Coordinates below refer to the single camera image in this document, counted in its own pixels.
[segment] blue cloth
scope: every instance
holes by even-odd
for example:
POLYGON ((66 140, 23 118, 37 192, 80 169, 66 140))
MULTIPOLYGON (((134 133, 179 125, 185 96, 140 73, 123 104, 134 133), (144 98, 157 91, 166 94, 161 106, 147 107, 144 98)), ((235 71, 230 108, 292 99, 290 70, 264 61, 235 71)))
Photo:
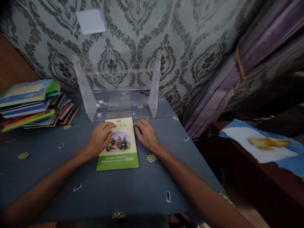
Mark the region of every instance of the blue cloth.
MULTIPOLYGON (((295 175, 297 175, 301 178, 304 178, 304 146, 301 143, 293 140, 292 138, 288 138, 286 136, 281 136, 278 134, 258 130, 256 128, 250 126, 246 122, 238 120, 238 119, 234 119, 230 124, 228 124, 226 127, 224 127, 224 129, 230 128, 230 127, 249 127, 249 128, 256 130, 260 134, 264 135, 265 137, 273 137, 273 138, 277 138, 277 139, 286 139, 287 138, 287 139, 291 140, 293 143, 286 146, 285 148, 289 149, 293 152, 296 152, 298 155, 295 157, 287 157, 287 158, 279 160, 279 161, 274 161, 274 163, 276 163, 278 166, 280 166, 284 169, 287 169, 287 170, 293 172, 295 175)), ((220 137, 232 139, 229 136, 227 136, 226 133, 223 131, 220 131, 220 133, 218 135, 220 137)))

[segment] hand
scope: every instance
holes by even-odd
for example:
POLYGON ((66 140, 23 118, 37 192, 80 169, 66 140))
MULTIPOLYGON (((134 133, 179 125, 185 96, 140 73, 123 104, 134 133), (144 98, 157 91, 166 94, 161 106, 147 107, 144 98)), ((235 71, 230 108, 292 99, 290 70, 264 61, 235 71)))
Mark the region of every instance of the hand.
POLYGON ((115 127, 112 122, 103 122, 98 125, 91 133, 85 147, 76 155, 83 159, 90 160, 98 156, 110 143, 112 138, 111 129, 115 127))
POLYGON ((157 141, 153 127, 146 119, 141 119, 134 123, 135 132, 139 141, 151 152, 155 153, 159 150, 160 144, 157 141))

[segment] curtain tieback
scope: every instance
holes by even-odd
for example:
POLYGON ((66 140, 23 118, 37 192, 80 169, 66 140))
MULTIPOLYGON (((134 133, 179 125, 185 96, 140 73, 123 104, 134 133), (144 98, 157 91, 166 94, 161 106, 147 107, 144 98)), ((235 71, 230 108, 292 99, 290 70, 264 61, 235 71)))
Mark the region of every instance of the curtain tieback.
POLYGON ((240 60, 240 56, 238 54, 238 47, 236 48, 236 50, 234 52, 234 59, 237 62, 238 68, 240 70, 241 80, 244 81, 246 79, 246 75, 245 75, 245 70, 242 66, 241 60, 240 60))

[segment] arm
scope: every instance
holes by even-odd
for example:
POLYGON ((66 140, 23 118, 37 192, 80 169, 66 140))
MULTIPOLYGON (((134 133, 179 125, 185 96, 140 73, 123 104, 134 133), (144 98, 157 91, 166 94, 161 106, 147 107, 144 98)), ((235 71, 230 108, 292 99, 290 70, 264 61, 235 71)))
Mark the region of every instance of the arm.
POLYGON ((207 185, 195 172, 159 144, 147 120, 134 124, 139 141, 166 167, 184 196, 212 228, 254 228, 227 200, 207 185))
POLYGON ((112 132, 110 130, 113 127, 114 124, 111 122, 103 122, 97 126, 83 149, 44 177, 3 211, 1 214, 3 224, 6 227, 30 225, 65 180, 79 166, 98 156, 105 149, 111 140, 112 132))

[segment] forearm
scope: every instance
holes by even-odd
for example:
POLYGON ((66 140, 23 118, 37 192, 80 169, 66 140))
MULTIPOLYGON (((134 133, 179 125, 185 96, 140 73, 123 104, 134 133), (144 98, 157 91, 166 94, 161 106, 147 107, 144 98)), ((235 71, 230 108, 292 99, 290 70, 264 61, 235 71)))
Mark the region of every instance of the forearm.
POLYGON ((5 209, 2 213, 3 223, 7 227, 30 225, 64 181, 84 162, 86 159, 77 155, 57 167, 5 209))
POLYGON ((164 146, 155 148, 153 152, 208 225, 212 228, 253 227, 230 203, 164 146))

